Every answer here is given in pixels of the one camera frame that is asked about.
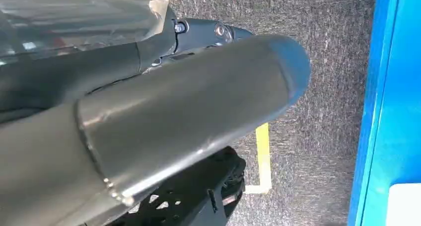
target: gray metal pipe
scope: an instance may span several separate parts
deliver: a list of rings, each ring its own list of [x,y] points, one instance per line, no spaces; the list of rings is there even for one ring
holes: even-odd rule
[[[309,73],[296,42],[255,36],[2,126],[2,225],[73,226],[121,213],[277,117]]]
[[[307,86],[303,48],[256,36],[88,96],[81,128],[119,197],[131,197],[274,119]]]

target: gray carpet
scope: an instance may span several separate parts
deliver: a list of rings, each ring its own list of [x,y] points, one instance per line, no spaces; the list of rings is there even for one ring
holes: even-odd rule
[[[306,94],[270,123],[273,188],[245,195],[230,226],[346,224],[374,0],[171,0],[180,16],[293,36],[313,72]],[[258,184],[254,134],[234,146]]]

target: black plastic part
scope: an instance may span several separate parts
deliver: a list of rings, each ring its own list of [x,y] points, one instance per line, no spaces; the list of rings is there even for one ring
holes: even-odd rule
[[[108,226],[224,226],[244,191],[245,166],[235,150],[226,147],[164,181],[151,194],[157,199],[150,202],[147,197],[138,212]],[[226,197],[235,200],[224,205]]]

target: plastic wrap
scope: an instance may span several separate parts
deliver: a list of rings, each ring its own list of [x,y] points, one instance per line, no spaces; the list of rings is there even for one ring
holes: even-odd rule
[[[168,0],[0,0],[0,65],[139,42]]]

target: yellow floor marking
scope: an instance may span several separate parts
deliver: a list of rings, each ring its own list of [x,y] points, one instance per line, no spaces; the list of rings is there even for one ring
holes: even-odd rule
[[[266,194],[272,188],[268,123],[256,128],[256,145],[260,185],[246,185],[246,194]]]

